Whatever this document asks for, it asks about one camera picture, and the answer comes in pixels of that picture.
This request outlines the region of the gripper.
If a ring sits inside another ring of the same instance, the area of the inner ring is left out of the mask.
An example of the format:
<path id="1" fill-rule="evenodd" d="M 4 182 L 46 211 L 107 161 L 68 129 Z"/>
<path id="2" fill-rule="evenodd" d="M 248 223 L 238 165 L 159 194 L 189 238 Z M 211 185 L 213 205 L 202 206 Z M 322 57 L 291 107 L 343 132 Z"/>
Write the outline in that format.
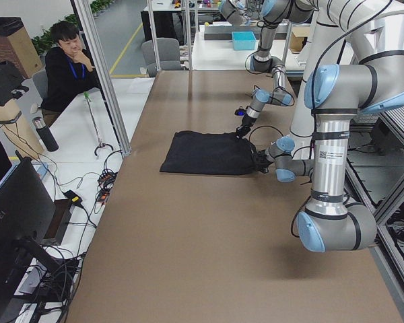
<path id="1" fill-rule="evenodd" d="M 254 163 L 255 163 L 255 170 L 266 174 L 269 172 L 269 166 L 271 165 L 271 161 L 266 158 L 264 151 L 256 151 L 254 154 Z"/>
<path id="2" fill-rule="evenodd" d="M 254 125 L 256 119 L 245 114 L 242 118 L 241 125 L 236 129 L 235 136 L 237 139 L 242 139 L 245 133 L 248 133 Z"/>

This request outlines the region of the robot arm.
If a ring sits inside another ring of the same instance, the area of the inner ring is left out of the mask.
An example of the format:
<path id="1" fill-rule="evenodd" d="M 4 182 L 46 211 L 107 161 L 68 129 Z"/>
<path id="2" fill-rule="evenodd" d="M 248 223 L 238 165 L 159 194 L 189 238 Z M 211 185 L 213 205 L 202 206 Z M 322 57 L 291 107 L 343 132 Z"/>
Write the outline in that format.
<path id="1" fill-rule="evenodd" d="M 240 139 L 248 134 L 255 121 L 267 104 L 291 106 L 294 98 L 285 88 L 286 68 L 283 61 L 271 55 L 271 47 L 278 25 L 287 19 L 296 24 L 304 23 L 314 7 L 302 1 L 265 1 L 261 10 L 261 20 L 257 23 L 261 28 L 257 51 L 250 56 L 252 73 L 268 73 L 272 76 L 273 90 L 268 92 L 262 88 L 253 90 L 252 102 L 246 107 L 241 125 L 236 129 Z"/>
<path id="2" fill-rule="evenodd" d="M 292 159 L 294 141 L 282 137 L 265 150 L 277 179 L 312 180 L 310 196 L 296 214 L 299 238 L 312 252 L 361 250 L 374 242 L 376 222 L 369 209 L 344 201 L 349 124 L 358 113 L 374 114 L 404 106 L 404 50 L 364 57 L 356 65 L 321 65 L 310 75 L 304 104 L 315 119 L 313 159 Z"/>

